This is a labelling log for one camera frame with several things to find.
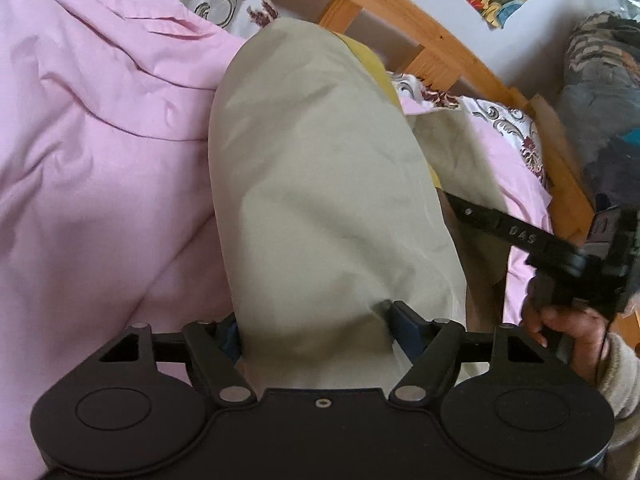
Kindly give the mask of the person's right hand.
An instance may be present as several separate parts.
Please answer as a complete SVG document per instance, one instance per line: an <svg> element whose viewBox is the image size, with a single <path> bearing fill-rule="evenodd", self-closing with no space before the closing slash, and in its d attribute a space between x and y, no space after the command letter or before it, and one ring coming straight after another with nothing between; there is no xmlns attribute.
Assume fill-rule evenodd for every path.
<svg viewBox="0 0 640 480"><path fill-rule="evenodd" d="M523 302L521 326L526 333L544 347L549 341L542 333L545 328L574 340L570 367L580 377L595 385L608 359L608 322L592 309L536 307L528 294Z"/></svg>

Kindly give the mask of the cream fleece sleeve forearm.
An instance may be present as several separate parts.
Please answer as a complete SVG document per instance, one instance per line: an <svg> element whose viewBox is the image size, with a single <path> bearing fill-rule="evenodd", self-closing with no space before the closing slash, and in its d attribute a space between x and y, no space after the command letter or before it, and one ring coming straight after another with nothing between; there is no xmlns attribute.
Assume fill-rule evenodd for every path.
<svg viewBox="0 0 640 480"><path fill-rule="evenodd" d="M598 391L614 413L614 432L605 454L608 479L639 478L639 358L621 336L608 335L608 360Z"/></svg>

